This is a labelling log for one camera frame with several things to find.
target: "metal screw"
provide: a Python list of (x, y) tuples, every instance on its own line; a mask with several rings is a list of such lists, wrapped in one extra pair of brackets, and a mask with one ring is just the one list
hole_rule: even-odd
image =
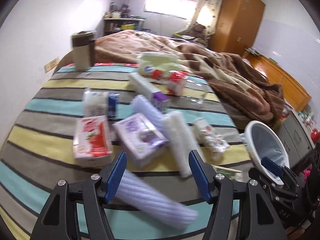
[(257, 186), (257, 185), (258, 185), (258, 182), (257, 182), (255, 179), (250, 179), (249, 183), (250, 183), (252, 186)]
[(97, 179), (99, 179), (100, 178), (100, 175), (99, 174), (93, 174), (93, 175), (91, 175), (91, 179), (92, 180), (97, 180)]
[(58, 186), (65, 185), (66, 181), (64, 179), (58, 181)]
[(224, 175), (222, 173), (217, 173), (216, 178), (222, 180), (224, 179)]

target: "power outlet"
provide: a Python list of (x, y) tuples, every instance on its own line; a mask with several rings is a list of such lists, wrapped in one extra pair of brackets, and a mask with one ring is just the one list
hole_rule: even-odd
[(44, 66), (44, 71), (47, 73), (49, 72), (50, 70), (52, 70), (53, 68), (56, 67), (56, 65), (58, 65), (59, 63), (59, 58), (55, 58), (53, 61), (49, 62), (48, 64), (46, 64)]

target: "curtain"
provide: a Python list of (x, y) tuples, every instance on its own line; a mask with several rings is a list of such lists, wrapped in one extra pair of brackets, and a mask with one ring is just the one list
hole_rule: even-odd
[(221, 3), (222, 0), (197, 0), (196, 11), (191, 19), (189, 28), (197, 22), (207, 27), (208, 35), (213, 35)]

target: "white trash bin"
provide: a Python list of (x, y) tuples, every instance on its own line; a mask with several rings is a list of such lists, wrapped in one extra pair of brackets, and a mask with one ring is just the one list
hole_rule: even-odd
[(251, 121), (240, 136), (256, 167), (263, 171), (274, 183), (283, 185), (279, 177), (261, 165), (261, 159), (268, 157), (279, 166), (290, 168), (288, 154), (273, 130), (262, 122)]

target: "brown blanket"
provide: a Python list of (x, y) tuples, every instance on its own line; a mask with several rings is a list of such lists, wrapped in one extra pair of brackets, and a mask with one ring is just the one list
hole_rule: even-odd
[[(282, 85), (270, 84), (239, 55), (216, 53), (199, 45), (132, 30), (97, 39), (97, 63), (137, 63), (137, 54), (158, 51), (178, 56), (185, 71), (202, 76), (218, 97), (228, 103), (228, 113), (236, 120), (243, 114), (272, 126), (284, 107)], [(72, 53), (63, 57), (55, 72), (73, 63)]]

